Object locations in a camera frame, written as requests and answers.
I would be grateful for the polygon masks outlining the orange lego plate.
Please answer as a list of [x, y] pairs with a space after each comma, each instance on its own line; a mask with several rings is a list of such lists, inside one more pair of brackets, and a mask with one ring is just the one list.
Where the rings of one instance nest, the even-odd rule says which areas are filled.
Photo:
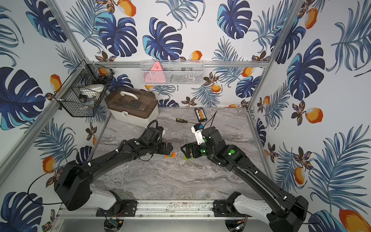
[[166, 155], [165, 158], [175, 158], [175, 152], [172, 152], [170, 155]]

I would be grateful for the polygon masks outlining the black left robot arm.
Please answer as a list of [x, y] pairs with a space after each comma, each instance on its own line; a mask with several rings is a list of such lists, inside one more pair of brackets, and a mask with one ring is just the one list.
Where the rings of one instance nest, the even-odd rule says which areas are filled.
[[118, 148], [95, 159], [71, 161], [55, 169], [54, 191], [69, 211], [82, 207], [111, 210], [120, 197], [111, 192], [91, 188], [100, 176], [127, 162], [146, 155], [170, 155], [173, 146], [163, 142], [165, 129], [157, 120], [151, 121], [138, 139], [123, 140]]

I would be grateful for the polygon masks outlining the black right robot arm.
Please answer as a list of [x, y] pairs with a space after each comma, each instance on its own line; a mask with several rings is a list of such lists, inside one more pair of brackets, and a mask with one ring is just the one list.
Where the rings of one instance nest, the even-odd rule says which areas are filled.
[[225, 168], [247, 183], [261, 201], [234, 192], [226, 200], [226, 211], [219, 215], [251, 216], [269, 225], [273, 232], [297, 232], [304, 223], [308, 201], [283, 190], [268, 178], [236, 145], [228, 145], [214, 126], [197, 123], [191, 127], [196, 142], [181, 147], [187, 158], [205, 156], [214, 164]]

